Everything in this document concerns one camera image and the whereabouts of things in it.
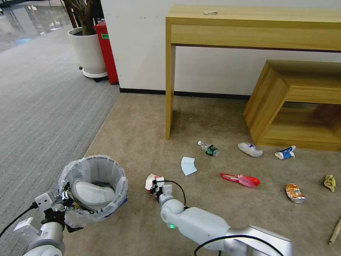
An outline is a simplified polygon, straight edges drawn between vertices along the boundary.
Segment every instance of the wooden bench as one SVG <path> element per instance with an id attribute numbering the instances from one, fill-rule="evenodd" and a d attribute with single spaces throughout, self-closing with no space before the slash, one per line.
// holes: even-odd
<path id="1" fill-rule="evenodd" d="M 267 60 L 244 116 L 256 145 L 340 150 L 341 64 Z"/>

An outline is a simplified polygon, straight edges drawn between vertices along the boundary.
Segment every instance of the beige carpet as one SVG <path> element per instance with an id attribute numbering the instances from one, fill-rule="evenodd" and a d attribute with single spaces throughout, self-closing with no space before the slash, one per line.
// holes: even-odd
<path id="1" fill-rule="evenodd" d="M 260 158 L 245 155 L 239 142 L 250 142 L 243 118 L 246 101 L 175 97 L 170 141 L 164 140 L 164 96 L 121 94 L 86 155 L 106 154 L 124 168 L 129 180 L 128 202 L 105 221 L 68 234 L 66 256 L 193 255 L 194 242 L 168 229 L 158 204 L 144 189 L 150 173 L 179 182 L 187 206 L 224 218 L 230 226 L 253 224 L 292 240 L 295 255 L 340 255 L 341 235 L 327 241 L 341 215 L 341 187 L 335 193 L 322 185 L 326 174 L 341 182 L 340 152 L 297 149 L 296 158 L 281 161 L 276 148 L 263 147 Z M 213 143 L 220 156 L 206 155 L 198 140 Z M 185 177 L 180 161 L 195 158 L 198 171 Z M 220 172 L 258 177 L 247 188 L 224 181 Z M 284 192 L 294 182 L 306 195 L 292 203 Z M 183 200 L 174 187 L 174 196 Z M 203 249 L 199 255 L 218 255 Z"/>

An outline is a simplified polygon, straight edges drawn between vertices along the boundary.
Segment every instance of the green bottle label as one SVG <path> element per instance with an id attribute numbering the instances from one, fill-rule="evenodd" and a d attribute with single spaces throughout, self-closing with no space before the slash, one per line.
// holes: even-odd
<path id="1" fill-rule="evenodd" d="M 215 156 L 217 154 L 217 151 L 218 151 L 218 149 L 215 146 L 211 145 L 206 150 L 206 154 L 211 155 L 211 156 Z"/>

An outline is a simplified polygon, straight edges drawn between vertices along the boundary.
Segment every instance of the trash bag liner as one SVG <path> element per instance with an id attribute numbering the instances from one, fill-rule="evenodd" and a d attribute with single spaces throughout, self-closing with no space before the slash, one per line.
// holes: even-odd
<path id="1" fill-rule="evenodd" d="M 68 182 L 72 187 L 75 180 L 110 183 L 115 191 L 115 197 L 107 206 L 97 211 L 68 207 L 65 223 L 72 228 L 85 227 L 90 222 L 102 221 L 127 201 L 128 180 L 124 170 L 106 155 L 88 156 L 65 166 L 59 177 L 58 193 L 64 190 Z"/>

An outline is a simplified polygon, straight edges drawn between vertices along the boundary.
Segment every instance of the table leg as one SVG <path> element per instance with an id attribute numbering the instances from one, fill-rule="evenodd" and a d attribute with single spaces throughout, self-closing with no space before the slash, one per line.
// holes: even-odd
<path id="1" fill-rule="evenodd" d="M 171 44 L 171 25 L 166 24 L 166 140 L 171 132 L 173 102 L 174 102 L 174 77 L 175 77 L 175 45 Z"/>

